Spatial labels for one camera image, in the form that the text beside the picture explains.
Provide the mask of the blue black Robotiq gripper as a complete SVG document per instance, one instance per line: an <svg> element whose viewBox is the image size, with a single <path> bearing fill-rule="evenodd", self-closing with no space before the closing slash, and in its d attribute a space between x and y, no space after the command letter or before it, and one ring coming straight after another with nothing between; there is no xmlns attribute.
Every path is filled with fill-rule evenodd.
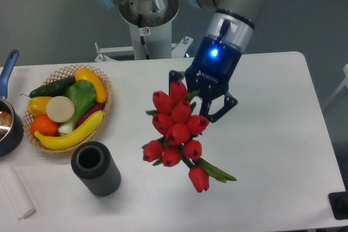
<svg viewBox="0 0 348 232"><path fill-rule="evenodd" d="M185 71L169 72L170 96L185 96L198 90L202 100L200 115L209 115L213 100L224 96L223 106L216 113L209 115L211 123L217 122L238 104L238 100L229 92L229 81L241 58L241 52L227 44L205 36L192 61Z"/></svg>

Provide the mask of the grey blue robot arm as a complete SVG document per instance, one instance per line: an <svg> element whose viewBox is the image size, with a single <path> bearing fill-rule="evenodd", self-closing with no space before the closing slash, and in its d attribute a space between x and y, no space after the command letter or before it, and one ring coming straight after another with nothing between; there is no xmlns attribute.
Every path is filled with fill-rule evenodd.
<svg viewBox="0 0 348 232"><path fill-rule="evenodd" d="M214 15L192 64L184 72L171 71L169 81L184 79L189 91L198 91L200 114L216 122L237 104L229 81L268 0L188 0L213 10ZM99 0L118 7L128 23L136 60L171 58L172 21L178 0Z"/></svg>

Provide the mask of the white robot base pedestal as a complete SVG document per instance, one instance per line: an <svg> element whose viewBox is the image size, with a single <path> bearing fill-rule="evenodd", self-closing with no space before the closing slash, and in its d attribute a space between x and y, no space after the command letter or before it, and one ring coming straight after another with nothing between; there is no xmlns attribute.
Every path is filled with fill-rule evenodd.
<svg viewBox="0 0 348 232"><path fill-rule="evenodd" d="M95 44L96 61L110 61L111 57L132 55L135 60L185 58L193 38L184 36L172 42L172 21L179 11L178 0L125 0L119 12L128 24L131 46L99 48Z"/></svg>

